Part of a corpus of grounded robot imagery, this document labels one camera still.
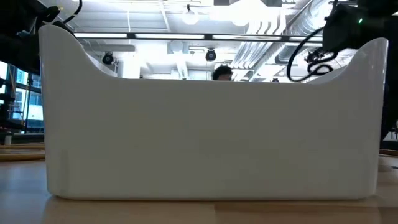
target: light fixture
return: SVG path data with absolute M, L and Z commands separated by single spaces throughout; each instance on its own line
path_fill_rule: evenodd
M 236 26 L 246 26 L 249 23 L 248 19 L 235 19 L 232 23 Z
M 194 25 L 199 21 L 198 13 L 191 10 L 189 4 L 187 4 L 187 11 L 182 14 L 182 21 L 188 25 Z
M 106 34 L 106 33 L 74 33 L 76 38 L 127 38 L 127 34 Z
M 215 40 L 258 40 L 258 41 L 280 41 L 280 36 L 264 35 L 213 35 Z
M 306 37 L 289 37 L 290 41 L 297 41 L 297 42 L 301 42 L 305 39 Z M 322 41 L 322 37 L 311 37 L 308 41 Z
M 286 43 L 286 46 L 299 46 L 300 43 Z M 303 47 L 322 47 L 321 43 L 305 43 Z
M 136 34 L 137 39 L 204 39 L 202 34 Z
M 192 51 L 201 51 L 201 52 L 205 52 L 205 51 L 207 51 L 207 47 L 202 47 L 202 46 L 189 46 L 189 48 L 188 48 L 189 50 L 192 50 Z
M 178 1 L 178 0 L 83 0 L 84 2 L 104 2 L 104 3 L 158 3 L 163 2 L 165 4 L 200 4 L 201 1 Z

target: wooden table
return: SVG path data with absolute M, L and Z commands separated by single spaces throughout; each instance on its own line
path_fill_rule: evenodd
M 398 159 L 381 158 L 397 165 Z M 397 224 L 398 170 L 379 169 L 377 194 L 345 202 L 89 202 L 46 190 L 45 163 L 0 163 L 0 224 Z

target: dark hair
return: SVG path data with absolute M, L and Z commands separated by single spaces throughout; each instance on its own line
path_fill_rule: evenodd
M 233 72 L 231 68 L 229 68 L 227 65 L 221 65 L 213 72 L 213 80 L 218 80 L 220 75 L 232 75 L 232 74 Z

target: black cable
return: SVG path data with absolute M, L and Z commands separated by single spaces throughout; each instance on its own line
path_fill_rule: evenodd
M 289 62 L 287 62 L 287 67 L 286 67 L 286 76 L 287 78 L 292 81 L 292 82 L 301 82 L 304 81 L 308 78 L 310 78 L 311 76 L 313 76 L 313 74 L 308 74 L 307 76 L 300 78 L 298 80 L 294 80 L 290 74 L 291 69 L 292 69 L 292 64 L 293 64 L 293 60 L 296 57 L 296 55 L 298 54 L 299 50 L 304 46 L 305 43 L 307 43 L 307 41 L 309 39 L 311 39 L 313 36 L 317 35 L 319 32 L 321 32 L 323 30 L 323 27 L 316 29 L 314 32 L 312 32 L 312 34 L 308 35 L 305 39 L 303 39 L 303 41 L 301 41 L 301 43 L 296 47 L 296 49 L 293 51 L 292 56 L 290 56 L 289 58 Z
M 31 30 L 33 32 L 31 34 L 36 34 L 43 22 L 52 22 L 59 13 L 60 9 L 57 6 L 49 7 L 41 12 L 36 18 L 35 27 Z
M 331 60 L 334 60 L 335 58 L 337 58 L 337 55 L 338 55 L 338 53 L 333 53 L 333 55 L 330 56 L 330 57 L 328 57 L 328 58 L 324 58 L 324 59 L 322 59 L 322 60 L 317 60 L 317 61 L 315 61 L 315 62 L 310 63 L 310 64 L 308 65 L 308 67 L 307 67 L 307 72 L 310 73 L 311 75 L 324 75 L 324 74 L 326 74 L 326 73 L 328 73 L 328 72 L 333 71 L 333 68 L 332 68 L 330 65 L 326 65 L 326 64 L 324 64 L 324 65 L 319 65 L 319 64 L 320 64 L 320 63 L 324 63 L 324 62 L 329 62 L 329 61 L 331 61 Z M 311 70 L 311 68 L 312 68 L 313 66 L 315 66 L 315 65 L 319 65 L 319 66 L 318 66 L 317 68 L 315 68 L 314 70 Z M 327 71 L 327 72 L 319 72 L 319 70 L 320 70 L 321 68 L 327 68 L 328 71 Z
M 81 10 L 81 7 L 83 7 L 83 0 L 79 0 L 79 6 L 78 6 L 76 12 L 73 13 L 73 15 L 71 15 L 68 19 L 65 19 L 65 20 L 63 21 L 63 23 L 66 24 L 66 23 L 68 23 L 69 21 L 71 21 L 73 18 L 75 18 L 75 16 L 77 16 L 77 14 L 79 14 L 79 12 L 80 12 L 80 10 Z
M 331 11 L 333 12 L 333 10 L 335 10 L 335 8 L 336 8 L 336 6 L 337 6 L 337 2 L 338 2 L 338 0 L 334 0 L 333 1 L 333 6 L 332 6 L 332 8 L 331 8 Z

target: security camera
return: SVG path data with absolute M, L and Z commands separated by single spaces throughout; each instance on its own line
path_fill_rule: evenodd
M 112 56 L 112 52 L 105 52 L 104 57 L 102 58 L 102 62 L 105 65 L 112 65 L 115 62 L 114 57 Z
M 212 62 L 214 60 L 216 60 L 216 52 L 214 51 L 214 49 L 208 49 L 207 53 L 206 53 L 206 61 L 208 62 Z

